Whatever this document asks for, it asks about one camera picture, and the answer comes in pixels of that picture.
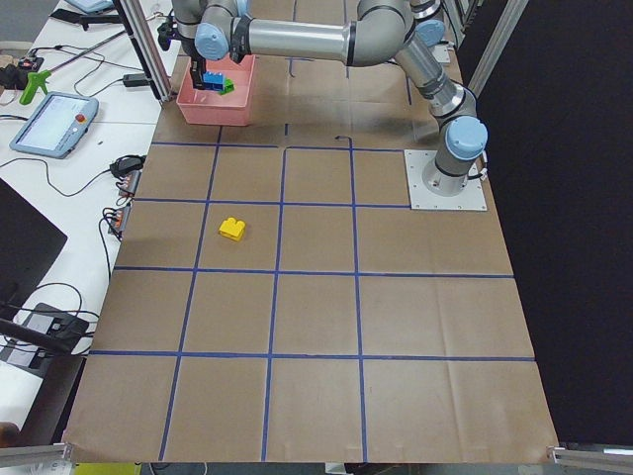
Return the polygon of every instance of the pink bin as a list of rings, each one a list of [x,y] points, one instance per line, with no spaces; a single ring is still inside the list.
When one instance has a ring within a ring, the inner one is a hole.
[[[247,126],[250,119],[252,81],[255,56],[246,56],[235,64],[228,56],[219,61],[207,61],[207,70],[221,72],[233,81],[235,90],[221,96],[216,91],[194,89],[187,72],[180,85],[176,103],[188,124],[207,126]]]

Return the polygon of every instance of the white mounting plate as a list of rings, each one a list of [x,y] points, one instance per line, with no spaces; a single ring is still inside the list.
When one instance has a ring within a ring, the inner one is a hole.
[[[439,196],[422,182],[422,170],[431,161],[437,150],[405,150],[407,165],[408,196],[412,210],[425,211],[487,211],[486,198],[479,179],[469,180],[457,196]],[[479,173],[473,163],[470,174]]]
[[[440,64],[451,63],[451,56],[448,54],[448,45],[435,45],[431,48],[431,51]]]

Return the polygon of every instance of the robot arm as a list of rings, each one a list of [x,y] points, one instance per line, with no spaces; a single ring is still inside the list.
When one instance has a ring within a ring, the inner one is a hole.
[[[178,39],[192,57],[194,87],[204,88],[206,59],[246,54],[338,60],[370,66],[390,59],[405,71],[430,104],[440,127],[440,148],[425,181],[435,193],[461,191],[488,139],[477,119],[473,94],[454,83],[425,42],[424,23],[440,0],[360,0],[358,21],[344,26],[253,19],[247,0],[172,0]]]

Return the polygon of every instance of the white table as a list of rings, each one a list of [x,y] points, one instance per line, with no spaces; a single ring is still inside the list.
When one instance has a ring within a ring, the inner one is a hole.
[[[156,11],[166,14],[171,9],[169,0],[140,1],[147,17]],[[73,7],[63,1],[59,2],[58,7],[73,10]],[[149,22],[149,28],[153,33],[160,22],[161,19]],[[55,45],[88,48],[122,28],[122,25],[93,25],[84,32],[80,26],[49,19],[34,42],[34,48]],[[173,70],[178,49],[179,45],[175,44],[170,51],[161,52],[168,74]],[[127,35],[113,40],[97,52],[103,54],[108,61],[140,68]],[[49,50],[42,50],[39,55],[45,58],[44,69],[52,68],[70,58],[70,55],[63,52]],[[95,65],[94,61],[82,58],[56,71],[48,81],[48,90],[74,93],[75,81]],[[123,74],[136,72],[140,71],[103,64],[78,87],[83,94],[91,94],[109,82],[121,78]],[[12,96],[13,91],[5,91],[0,97],[0,102],[5,103]],[[0,106],[0,114],[28,117],[43,98],[44,94],[39,92],[29,106],[20,105],[16,99],[10,105]],[[97,118],[77,148],[64,160],[46,159],[51,182],[65,192],[78,190],[119,156],[129,153],[144,154],[149,149],[160,114],[160,105],[148,86],[127,89],[122,83],[118,83],[99,94],[97,99],[100,103]],[[34,156],[17,153],[9,148],[9,142],[22,125],[23,123],[18,121],[2,121],[0,124],[0,164],[19,156]],[[114,206],[118,198],[114,177],[110,174],[103,175],[83,193],[72,198],[64,198],[47,186],[45,167],[42,163],[12,163],[0,168],[0,177],[68,236],[63,251],[42,283],[66,282],[74,285],[82,294],[83,309],[99,313],[108,288],[108,273],[97,223],[101,218],[101,210]],[[119,243],[115,238],[107,236],[105,231],[104,235],[111,262],[114,264]],[[59,309],[75,309],[77,296],[67,288],[50,286],[34,294],[25,306],[31,308],[39,302]],[[27,314],[20,312],[16,321],[21,322]],[[91,321],[91,317],[87,316],[86,320]],[[84,338],[78,343],[75,352],[87,348],[88,344],[89,341]],[[0,362],[0,387],[3,388],[0,421],[13,422],[21,427],[41,382],[40,378],[26,371]],[[0,469],[0,473],[9,472]]]

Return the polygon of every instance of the yellow object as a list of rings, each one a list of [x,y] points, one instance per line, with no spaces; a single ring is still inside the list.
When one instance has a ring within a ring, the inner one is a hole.
[[[244,236],[244,230],[246,229],[246,223],[244,221],[238,221],[233,216],[226,218],[220,226],[220,234],[225,238],[241,241]]]
[[[140,464],[133,463],[79,463],[75,475],[139,475]]]

